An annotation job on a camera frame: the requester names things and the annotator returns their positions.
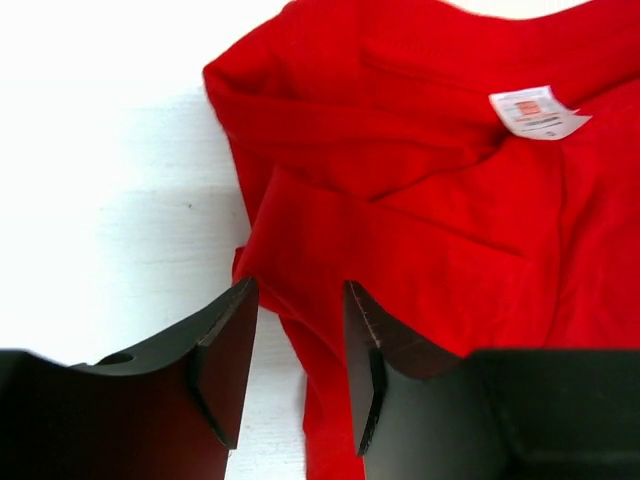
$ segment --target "folded fabric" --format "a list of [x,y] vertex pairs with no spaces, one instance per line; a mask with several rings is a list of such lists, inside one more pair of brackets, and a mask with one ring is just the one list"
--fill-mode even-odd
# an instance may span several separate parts
[[[308,375],[311,480],[364,478],[345,280],[459,355],[640,346],[640,2],[503,20],[436,0],[297,0],[204,69],[258,279]],[[513,136],[492,93],[592,119]]]

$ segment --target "white wooden tabletop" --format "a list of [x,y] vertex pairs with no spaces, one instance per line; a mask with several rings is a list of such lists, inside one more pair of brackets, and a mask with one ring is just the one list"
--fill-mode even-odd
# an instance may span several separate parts
[[[0,348],[93,362],[229,286],[249,228],[201,69],[285,0],[0,4]],[[522,18],[580,0],[456,0]],[[304,379],[261,312],[227,478],[304,477]]]

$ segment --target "red fabric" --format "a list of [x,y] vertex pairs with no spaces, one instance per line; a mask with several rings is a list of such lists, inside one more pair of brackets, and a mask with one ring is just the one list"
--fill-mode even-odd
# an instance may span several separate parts
[[[297,0],[208,65],[259,280],[308,373],[311,480],[363,478],[341,291],[460,355],[640,346],[640,2],[509,21],[435,0]],[[593,119],[508,134],[491,93]]]

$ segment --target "black plastic part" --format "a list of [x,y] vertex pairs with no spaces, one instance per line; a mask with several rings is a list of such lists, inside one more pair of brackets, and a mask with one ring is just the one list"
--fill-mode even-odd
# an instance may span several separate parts
[[0,351],[0,477],[222,480],[255,335],[253,280],[96,365]]
[[[463,360],[361,286],[348,283],[344,299],[367,480],[640,479],[639,351],[491,350]],[[384,391],[372,395],[379,378]]]

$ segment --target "care label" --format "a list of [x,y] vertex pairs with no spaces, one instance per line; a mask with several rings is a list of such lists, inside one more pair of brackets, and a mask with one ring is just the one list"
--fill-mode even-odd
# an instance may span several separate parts
[[591,119],[591,116],[576,115],[577,110],[562,105],[548,85],[493,93],[489,95],[489,102],[514,135],[533,140],[560,140]]

